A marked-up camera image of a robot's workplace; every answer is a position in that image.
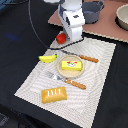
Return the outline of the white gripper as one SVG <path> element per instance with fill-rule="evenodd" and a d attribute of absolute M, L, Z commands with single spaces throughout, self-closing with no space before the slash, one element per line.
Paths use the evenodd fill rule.
<path fill-rule="evenodd" d="M 71 41 L 80 40 L 82 38 L 83 25 L 85 23 L 82 8 L 67 10 L 59 5 L 58 16 L 69 39 Z"/>

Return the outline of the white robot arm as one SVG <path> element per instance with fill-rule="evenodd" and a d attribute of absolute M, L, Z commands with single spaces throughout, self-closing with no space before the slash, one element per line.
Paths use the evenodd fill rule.
<path fill-rule="evenodd" d="M 82 0 L 43 0 L 46 3 L 58 5 L 58 16 L 71 41 L 82 38 L 85 19 L 82 13 Z"/>

